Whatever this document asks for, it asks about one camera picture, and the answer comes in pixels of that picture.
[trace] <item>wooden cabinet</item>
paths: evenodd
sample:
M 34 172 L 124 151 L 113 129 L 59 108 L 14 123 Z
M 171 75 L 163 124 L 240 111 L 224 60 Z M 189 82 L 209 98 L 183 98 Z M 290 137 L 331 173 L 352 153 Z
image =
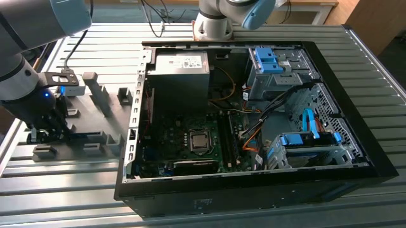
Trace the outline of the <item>wooden cabinet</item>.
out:
M 406 0 L 338 0 L 326 25 L 347 24 L 378 55 L 406 27 Z

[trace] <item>yellow wire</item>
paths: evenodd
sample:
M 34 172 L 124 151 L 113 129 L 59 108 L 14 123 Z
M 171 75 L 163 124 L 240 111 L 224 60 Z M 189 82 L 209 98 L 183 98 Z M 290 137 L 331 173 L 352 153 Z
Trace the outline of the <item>yellow wire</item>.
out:
M 221 98 L 209 99 L 209 101 L 223 101 L 223 100 L 228 99 L 228 98 L 233 95 L 233 93 L 235 93 L 235 82 L 233 82 L 233 80 L 232 80 L 229 74 L 225 72 L 225 70 L 223 70 L 223 68 L 216 67 L 216 66 L 215 66 L 215 68 L 217 68 L 219 70 L 223 71 L 223 73 L 227 75 L 227 77 L 229 78 L 229 81 L 231 81 L 231 83 L 232 83 L 232 91 L 231 91 L 231 93 L 229 93 L 228 96 L 221 97 Z

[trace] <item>white sticker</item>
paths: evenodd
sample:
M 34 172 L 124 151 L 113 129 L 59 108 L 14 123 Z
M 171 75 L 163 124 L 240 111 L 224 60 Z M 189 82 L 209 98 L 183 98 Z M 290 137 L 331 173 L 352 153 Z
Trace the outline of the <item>white sticker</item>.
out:
M 262 157 L 260 157 L 259 155 L 255 156 L 255 160 L 256 160 L 258 163 L 262 165 L 262 162 L 263 162 L 264 160 L 262 159 Z
M 160 64 L 169 68 L 201 68 L 200 56 L 159 56 Z
M 248 93 L 243 92 L 241 93 L 241 98 L 243 98 L 243 100 L 248 101 Z
M 288 61 L 280 61 L 280 62 L 278 62 L 278 63 L 279 63 L 279 66 L 290 66 Z

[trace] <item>orange wire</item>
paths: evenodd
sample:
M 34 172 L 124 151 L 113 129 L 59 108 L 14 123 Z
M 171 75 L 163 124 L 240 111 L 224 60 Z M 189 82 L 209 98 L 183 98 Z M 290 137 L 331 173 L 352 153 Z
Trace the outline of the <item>orange wire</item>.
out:
M 251 141 L 251 139 L 255 137 L 255 135 L 258 134 L 258 132 L 260 131 L 262 126 L 256 129 L 256 131 L 253 132 L 253 134 L 251 135 L 251 137 L 248 138 L 248 140 L 245 141 L 244 145 L 241 146 L 243 150 L 248 150 L 248 151 L 255 151 L 258 152 L 256 149 L 247 147 L 248 142 Z
M 223 73 L 227 75 L 227 77 L 228 77 L 228 79 L 232 83 L 232 90 L 231 90 L 229 95 L 227 95 L 225 97 L 221 97 L 221 98 L 209 99 L 209 101 L 223 101 L 223 100 L 228 99 L 235 93 L 235 82 L 233 82 L 232 77 L 229 76 L 229 74 L 225 72 L 225 70 L 223 70 L 223 68 L 216 67 L 216 66 L 215 66 L 215 68 L 217 68 L 220 71 L 223 71 Z
M 244 150 L 244 151 L 253 151 L 253 152 L 256 152 L 256 153 L 258 153 L 258 150 L 256 150 L 256 149 L 253 149 L 253 148 L 249 148 L 249 147 L 245 147 L 243 150 Z
M 323 124 L 322 124 L 322 122 L 320 122 L 320 120 L 318 118 L 315 118 L 315 120 L 316 120 L 319 131 L 323 132 L 324 131 Z
M 243 101 L 243 103 L 241 103 L 241 110 L 243 110 L 243 111 L 247 111 L 247 112 L 252 111 L 252 109 L 245 109 L 245 104 L 247 104 L 247 101 Z

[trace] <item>motherboard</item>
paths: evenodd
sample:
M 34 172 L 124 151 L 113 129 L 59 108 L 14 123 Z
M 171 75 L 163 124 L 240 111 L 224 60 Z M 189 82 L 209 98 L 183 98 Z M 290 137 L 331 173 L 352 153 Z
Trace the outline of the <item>motherboard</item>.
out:
M 183 176 L 251 170 L 239 148 L 244 114 L 160 115 L 144 133 L 141 177 Z

